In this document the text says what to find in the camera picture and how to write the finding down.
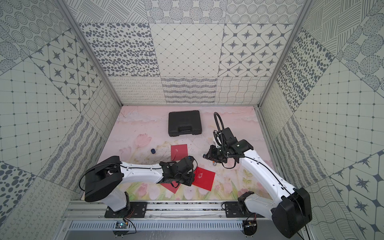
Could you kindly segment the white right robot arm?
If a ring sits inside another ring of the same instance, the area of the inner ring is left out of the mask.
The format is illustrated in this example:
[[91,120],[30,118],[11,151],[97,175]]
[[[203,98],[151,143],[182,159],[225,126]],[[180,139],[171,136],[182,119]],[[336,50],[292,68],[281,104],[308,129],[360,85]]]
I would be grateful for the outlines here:
[[304,188],[296,188],[279,176],[262,160],[254,147],[246,140],[237,140],[229,128],[214,131],[215,145],[204,158],[224,164],[234,159],[243,166],[264,187],[270,199],[248,191],[238,198],[244,215],[259,214],[271,220],[279,232],[291,238],[312,219],[310,194]]

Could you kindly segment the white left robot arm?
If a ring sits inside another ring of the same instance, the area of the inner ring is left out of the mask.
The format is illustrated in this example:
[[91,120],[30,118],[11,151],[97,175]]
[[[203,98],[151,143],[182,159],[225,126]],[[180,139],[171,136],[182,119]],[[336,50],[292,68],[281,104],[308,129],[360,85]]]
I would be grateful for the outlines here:
[[101,201],[113,212],[129,209],[129,196],[119,189],[125,183],[154,183],[191,186],[194,178],[194,164],[197,161],[187,156],[179,161],[160,162],[155,165],[135,165],[122,162],[112,156],[88,169],[81,180],[85,180],[85,201]]

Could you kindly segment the red envelope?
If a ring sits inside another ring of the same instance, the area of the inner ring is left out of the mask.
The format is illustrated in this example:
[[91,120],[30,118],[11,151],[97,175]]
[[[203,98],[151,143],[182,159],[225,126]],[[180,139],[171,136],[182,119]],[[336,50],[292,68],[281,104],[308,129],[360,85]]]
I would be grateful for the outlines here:
[[164,188],[166,188],[167,190],[169,190],[170,192],[172,192],[173,194],[175,194],[179,187],[180,187],[180,184],[177,184],[177,185],[174,185],[173,183],[171,184],[161,184]]
[[172,161],[179,161],[185,157],[187,157],[188,154],[188,145],[172,145],[171,146],[171,160]]
[[202,188],[207,191],[211,191],[216,176],[215,172],[197,167],[194,171],[195,178],[192,185]]

